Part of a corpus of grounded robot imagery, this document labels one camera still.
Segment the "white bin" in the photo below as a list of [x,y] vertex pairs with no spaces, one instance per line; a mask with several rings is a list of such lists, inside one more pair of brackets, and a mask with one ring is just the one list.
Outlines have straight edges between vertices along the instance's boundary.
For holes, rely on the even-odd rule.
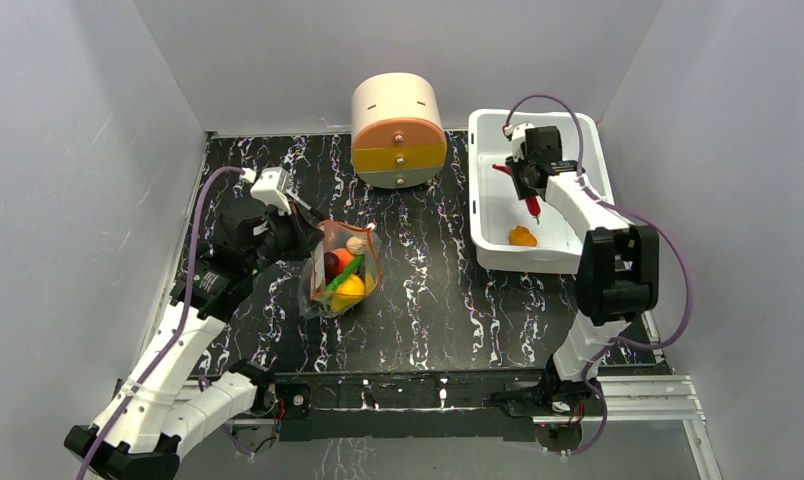
[[[476,110],[469,123],[470,231],[476,244],[479,264],[489,270],[513,272],[575,274],[579,268],[582,240],[557,210],[543,202],[540,225],[517,200],[511,178],[493,169],[505,165],[511,143],[502,135],[508,110]],[[584,168],[590,183],[613,203],[608,171],[593,119],[578,114],[584,136]],[[512,125],[531,122],[536,127],[554,125],[561,132],[565,160],[576,160],[579,143],[576,127],[567,113],[514,114]],[[508,242],[508,233],[525,226],[537,238],[537,247],[517,247]]]

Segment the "orange toy fruit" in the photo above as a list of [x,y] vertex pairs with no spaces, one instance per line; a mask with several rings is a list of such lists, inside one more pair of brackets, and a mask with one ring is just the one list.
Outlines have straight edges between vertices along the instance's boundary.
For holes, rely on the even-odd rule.
[[532,232],[529,231],[526,227],[517,226],[514,230],[511,230],[511,233],[508,234],[508,241],[511,245],[517,245],[520,247],[536,247],[537,246],[537,239],[534,238]]
[[336,248],[332,250],[331,253],[337,255],[337,259],[340,260],[339,268],[341,272],[346,268],[346,265],[349,265],[352,260],[355,260],[355,256],[349,253],[349,250],[345,248]]

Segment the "clear plastic bag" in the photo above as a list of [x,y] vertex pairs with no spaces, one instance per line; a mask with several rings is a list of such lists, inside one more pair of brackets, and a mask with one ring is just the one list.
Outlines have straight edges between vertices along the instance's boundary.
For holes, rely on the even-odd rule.
[[[299,282],[299,313],[306,317],[341,315],[371,294],[381,281],[381,241],[371,226],[359,228],[324,220],[317,228],[325,236],[305,262]],[[328,265],[334,271],[326,271],[326,254],[337,258]]]

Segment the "tabletop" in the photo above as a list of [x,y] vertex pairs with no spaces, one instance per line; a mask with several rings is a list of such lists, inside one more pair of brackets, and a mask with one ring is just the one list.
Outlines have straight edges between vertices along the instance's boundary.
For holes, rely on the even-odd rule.
[[[212,138],[202,182],[224,165],[284,167],[298,195],[327,217],[376,225],[382,280],[341,317],[302,318],[303,265],[279,262],[255,280],[254,293],[206,349],[195,374],[219,375],[240,358],[288,373],[542,368],[572,324],[573,278],[477,264],[468,225],[466,132],[447,132],[447,140],[446,163],[432,185],[381,190],[355,175],[349,135]],[[236,176],[217,180],[204,235],[211,234],[218,208],[246,195]],[[640,322],[624,335],[647,341]],[[625,347],[605,359],[654,362],[651,352]]]

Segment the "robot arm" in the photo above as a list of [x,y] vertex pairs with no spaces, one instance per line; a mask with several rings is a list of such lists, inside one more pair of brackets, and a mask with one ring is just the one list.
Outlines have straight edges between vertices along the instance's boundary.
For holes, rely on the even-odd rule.
[[285,170],[267,168],[257,181],[254,172],[246,171],[241,178],[254,183],[251,193],[256,200],[239,201],[220,213],[213,237],[199,249],[190,313],[178,342],[145,382],[137,385],[135,380],[179,328],[186,278],[176,282],[154,338],[129,380],[92,424],[75,426],[67,434],[66,448],[84,458],[108,419],[132,397],[90,463],[105,479],[174,478],[180,460],[231,417],[247,410],[269,410],[264,396],[273,375],[245,360],[201,395],[173,408],[196,361],[252,293],[257,273],[279,260],[307,258],[323,238],[305,218],[310,207],[289,191]]
[[[584,239],[575,287],[579,312],[541,384],[527,392],[545,406],[575,405],[590,396],[582,370],[592,357],[658,301],[658,232],[634,225],[594,200],[602,196],[589,182],[579,183],[584,172],[577,171],[576,161],[563,159],[556,127],[523,123],[505,133],[511,141],[506,166],[517,197],[540,196]],[[591,382],[599,363],[587,373]]]

